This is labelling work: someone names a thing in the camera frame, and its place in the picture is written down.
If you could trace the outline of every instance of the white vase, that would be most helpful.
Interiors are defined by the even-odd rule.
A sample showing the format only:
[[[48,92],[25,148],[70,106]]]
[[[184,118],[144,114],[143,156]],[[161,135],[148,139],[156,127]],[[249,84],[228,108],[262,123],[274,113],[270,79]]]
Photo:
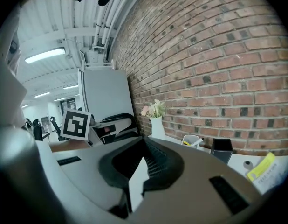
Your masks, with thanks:
[[[162,123],[162,117],[150,118],[150,121],[152,125],[151,127],[152,137],[160,140],[165,140],[166,134]]]

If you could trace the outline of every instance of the pink flower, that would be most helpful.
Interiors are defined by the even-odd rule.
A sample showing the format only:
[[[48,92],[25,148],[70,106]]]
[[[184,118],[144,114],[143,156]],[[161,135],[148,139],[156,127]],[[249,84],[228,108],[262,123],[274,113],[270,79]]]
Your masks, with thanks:
[[[148,106],[144,106],[143,110],[141,111],[141,115],[145,116],[147,114],[148,110],[149,110]]]

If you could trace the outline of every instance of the fluorescent light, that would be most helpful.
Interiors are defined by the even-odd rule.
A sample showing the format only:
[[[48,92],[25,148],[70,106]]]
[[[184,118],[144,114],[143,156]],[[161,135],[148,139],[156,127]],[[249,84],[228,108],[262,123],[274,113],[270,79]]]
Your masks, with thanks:
[[[51,56],[58,56],[58,55],[63,55],[65,54],[65,49],[64,48],[57,48],[54,50],[50,50],[44,53],[40,53],[38,55],[29,57],[25,59],[25,62],[27,62],[28,64],[33,63],[33,62],[37,62],[39,60],[51,57]]]
[[[56,99],[56,100],[54,100],[54,101],[59,101],[59,100],[64,100],[65,98],[60,98],[60,99]]]
[[[64,87],[64,89],[67,90],[67,89],[71,89],[71,88],[75,88],[75,87],[78,87],[78,85],[73,85],[73,86],[69,86],[69,87]]]
[[[51,93],[50,93],[50,92],[43,93],[43,94],[40,94],[40,95],[34,96],[34,98],[38,98],[38,97],[41,97],[41,96],[44,96],[44,95],[48,95],[48,94],[51,94]]]

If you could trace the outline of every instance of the black box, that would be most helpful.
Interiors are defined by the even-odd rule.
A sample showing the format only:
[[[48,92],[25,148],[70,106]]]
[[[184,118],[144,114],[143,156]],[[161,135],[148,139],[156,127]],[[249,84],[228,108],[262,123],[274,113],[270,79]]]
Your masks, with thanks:
[[[213,139],[213,146],[211,147],[210,154],[227,164],[231,158],[232,152],[233,149],[230,139]]]

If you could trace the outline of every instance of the yellow paper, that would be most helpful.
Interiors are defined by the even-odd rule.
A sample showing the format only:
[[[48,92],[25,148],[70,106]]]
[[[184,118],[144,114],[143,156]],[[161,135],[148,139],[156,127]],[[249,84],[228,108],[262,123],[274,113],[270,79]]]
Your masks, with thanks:
[[[270,165],[274,162],[274,160],[275,160],[274,154],[268,153],[266,157],[261,161],[261,163],[259,163],[250,172],[248,172],[247,174],[248,179],[253,182],[270,167]]]

